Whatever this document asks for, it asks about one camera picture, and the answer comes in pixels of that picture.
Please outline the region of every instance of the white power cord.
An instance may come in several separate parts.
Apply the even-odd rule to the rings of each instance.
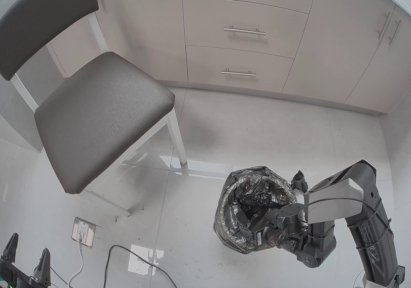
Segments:
[[[71,278],[69,279],[69,281],[67,282],[67,288],[70,288],[70,282],[73,280],[73,278],[78,275],[82,270],[83,270],[83,266],[84,266],[84,260],[83,260],[83,255],[81,254],[81,240],[83,239],[83,237],[81,236],[83,232],[80,232],[80,235],[77,237],[77,246],[79,247],[79,254],[80,254],[80,258],[81,258],[81,267],[80,270],[78,270],[76,273],[74,273]]]

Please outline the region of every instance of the white chair frame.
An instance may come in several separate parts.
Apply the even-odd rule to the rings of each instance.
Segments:
[[[97,41],[101,53],[108,52],[109,48],[107,47],[106,40],[103,36],[103,33],[100,29],[100,25],[97,20],[97,16],[94,13],[88,15],[89,24],[93,31],[93,35]],[[11,78],[11,82],[16,87],[20,95],[26,101],[28,106],[30,106],[33,112],[36,112],[36,109],[39,107],[34,98],[30,95],[26,87],[24,87],[17,73]],[[141,147],[150,137],[152,137],[157,131],[159,131],[163,126],[167,125],[168,130],[173,140],[174,150],[181,164],[184,165],[187,162],[187,156],[185,154],[184,146],[181,139],[180,128],[178,127],[178,121],[176,116],[176,111],[173,108],[167,115],[162,117],[154,126],[152,126],[142,137],[140,137],[131,147],[129,147],[121,156],[119,156],[100,176],[110,175],[113,170],[119,166],[124,160],[130,157],[133,152],[135,152],[139,147]],[[98,203],[101,207],[106,208],[110,212],[119,216],[130,216],[130,212],[107,200],[103,196],[95,193],[92,190],[92,183],[90,183],[81,193],[82,197],[89,199],[95,203]]]

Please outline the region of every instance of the chair backrest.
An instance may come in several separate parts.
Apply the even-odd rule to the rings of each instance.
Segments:
[[[0,19],[0,74],[10,80],[40,48],[98,9],[97,0],[18,0]]]

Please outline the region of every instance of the tile floor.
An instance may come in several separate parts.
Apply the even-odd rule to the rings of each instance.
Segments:
[[[0,228],[0,242],[5,244],[5,234],[20,233],[18,265],[30,273],[47,247],[52,267],[63,278],[70,277],[80,263],[70,238],[78,216],[98,227],[92,249],[83,248],[84,270],[73,280],[74,288],[103,286],[113,244],[138,246],[134,248],[145,251],[179,288],[352,287],[362,265],[343,220],[336,221],[336,250],[319,268],[309,269],[283,250],[242,255],[224,247],[213,232],[213,219],[224,179],[233,170],[265,165],[289,181],[301,170],[312,186],[362,158],[376,166],[384,206],[393,216],[390,165],[378,118],[271,98],[170,89],[176,94],[188,163],[181,166],[173,157],[164,127],[111,179],[96,184],[96,192],[130,209],[129,218],[115,218],[88,200],[64,193],[44,153],[10,147],[7,157],[15,162],[9,167],[18,167],[22,159],[26,166],[9,169],[9,178],[0,180],[0,192],[8,184],[8,195],[14,197],[8,205],[9,199],[0,200],[8,207],[2,223],[12,224]],[[54,274],[51,281],[64,287]],[[160,271],[144,271],[129,253],[114,249],[107,287],[119,286],[172,284]]]

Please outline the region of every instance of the electrical outlet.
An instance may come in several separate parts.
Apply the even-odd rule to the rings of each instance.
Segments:
[[[95,231],[95,224],[91,224],[84,219],[76,217],[74,219],[73,233],[71,234],[71,238],[75,241],[81,238],[81,244],[91,248],[93,246]]]

